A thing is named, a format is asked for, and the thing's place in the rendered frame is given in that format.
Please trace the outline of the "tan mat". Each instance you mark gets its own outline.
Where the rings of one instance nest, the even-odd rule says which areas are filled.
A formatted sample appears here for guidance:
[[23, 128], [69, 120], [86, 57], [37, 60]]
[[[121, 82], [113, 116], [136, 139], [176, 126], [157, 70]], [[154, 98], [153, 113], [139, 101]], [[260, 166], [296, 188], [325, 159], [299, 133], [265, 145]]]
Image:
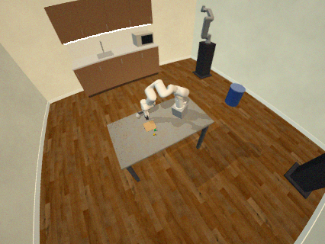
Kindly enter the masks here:
[[146, 122], [145, 124], [143, 124], [143, 126], [144, 126], [146, 132], [157, 128], [156, 125], [154, 124], [153, 120]]

